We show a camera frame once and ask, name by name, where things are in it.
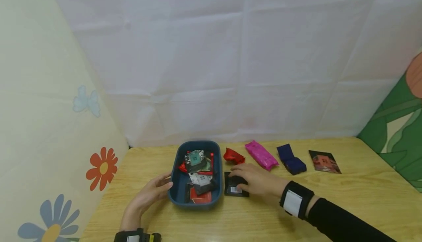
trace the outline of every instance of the pink package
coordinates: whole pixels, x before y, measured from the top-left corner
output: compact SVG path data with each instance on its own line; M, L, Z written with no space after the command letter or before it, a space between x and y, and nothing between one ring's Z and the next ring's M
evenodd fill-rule
M245 145L246 150L258 162L261 167L270 171L273 166L278 165L277 160L258 142L252 142Z

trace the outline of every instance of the flower wallpaper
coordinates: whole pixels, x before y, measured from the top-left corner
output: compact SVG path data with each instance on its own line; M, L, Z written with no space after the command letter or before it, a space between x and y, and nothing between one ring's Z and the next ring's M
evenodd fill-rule
M422 193L422 52L358 138Z
M0 241L80 241L128 150L55 0L0 5Z

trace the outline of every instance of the forearm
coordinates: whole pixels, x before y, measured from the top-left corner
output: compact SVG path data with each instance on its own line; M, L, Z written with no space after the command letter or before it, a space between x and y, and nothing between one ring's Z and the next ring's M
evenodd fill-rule
M286 187L281 181L274 195L281 197ZM314 195L306 209L306 221L333 241L394 241L381 231L339 206Z
M140 228L141 216L144 210L128 206L123 213L119 231L133 231Z

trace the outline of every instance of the wrist strap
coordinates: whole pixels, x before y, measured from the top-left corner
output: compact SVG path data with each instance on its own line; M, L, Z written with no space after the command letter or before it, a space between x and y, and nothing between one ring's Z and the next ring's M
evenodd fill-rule
M138 228L135 231L120 231L114 237L114 242L140 242L144 230Z
M280 206L289 215L294 215L302 220L305 219L306 209L309 201L314 196L314 192L308 188L290 181L281 195Z

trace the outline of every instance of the blue plastic tray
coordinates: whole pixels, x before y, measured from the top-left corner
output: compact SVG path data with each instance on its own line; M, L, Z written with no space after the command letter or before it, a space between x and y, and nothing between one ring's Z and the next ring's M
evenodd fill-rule
M183 163L184 156L187 151L205 150L214 153L214 181L218 187L211 192L211 202L203 204L185 203L185 188L189 181L189 175L179 170L179 166ZM173 187L169 190L169 199L172 203L184 209L209 210L217 204L218 199L223 193L223 172L222 160L220 155L220 147L214 141L200 140L188 141L180 145L174 160L173 171L171 173Z

